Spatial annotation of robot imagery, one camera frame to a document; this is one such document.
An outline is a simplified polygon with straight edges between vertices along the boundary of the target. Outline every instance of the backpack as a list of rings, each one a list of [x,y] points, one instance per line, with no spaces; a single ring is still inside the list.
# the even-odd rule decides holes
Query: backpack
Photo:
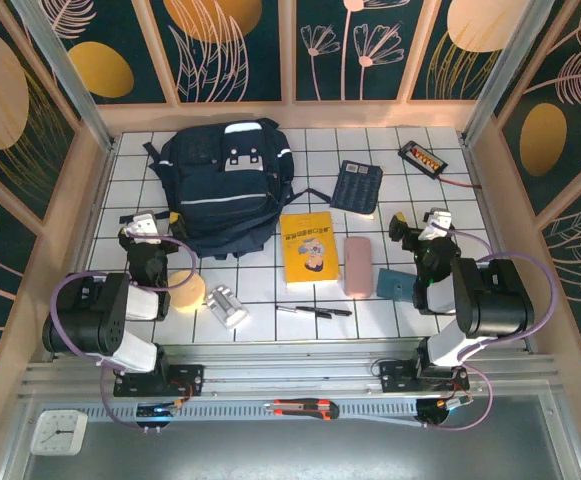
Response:
[[[190,127],[159,154],[144,148],[161,180],[178,240],[199,257],[225,259],[263,250],[292,191],[294,163],[286,136],[270,119]]]

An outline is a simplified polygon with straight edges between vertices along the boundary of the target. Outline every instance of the yellow book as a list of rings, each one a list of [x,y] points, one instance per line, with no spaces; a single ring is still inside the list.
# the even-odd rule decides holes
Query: yellow book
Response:
[[[330,212],[281,215],[286,283],[339,279]]]

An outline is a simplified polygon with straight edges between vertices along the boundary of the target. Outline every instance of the blue notebook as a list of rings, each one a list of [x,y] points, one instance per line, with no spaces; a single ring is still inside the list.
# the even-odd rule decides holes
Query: blue notebook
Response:
[[[344,160],[330,206],[347,212],[371,215],[377,208],[381,167]]]

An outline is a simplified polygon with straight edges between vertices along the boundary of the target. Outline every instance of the flower pattern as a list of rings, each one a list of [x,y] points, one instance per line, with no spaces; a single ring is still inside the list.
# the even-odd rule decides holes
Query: flower pattern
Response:
[[[375,65],[387,65],[400,62],[404,58],[403,48],[398,48],[401,43],[399,28],[378,25],[368,35],[368,24],[364,23],[354,27],[354,46],[361,65],[361,78],[359,80],[359,100],[363,100],[363,80],[366,68]]]
[[[332,31],[332,25],[327,27],[319,25],[314,31],[310,25],[301,27],[301,38],[311,57],[338,52],[341,49],[341,44],[335,42],[336,35]]]

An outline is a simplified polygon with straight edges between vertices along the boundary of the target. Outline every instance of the round wooden coaster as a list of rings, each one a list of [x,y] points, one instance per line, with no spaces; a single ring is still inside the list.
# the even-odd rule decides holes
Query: round wooden coaster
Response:
[[[181,270],[168,277],[168,285],[183,282],[190,275],[190,270]],[[203,303],[206,295],[206,284],[198,273],[182,287],[170,290],[170,306],[179,312],[193,312]]]

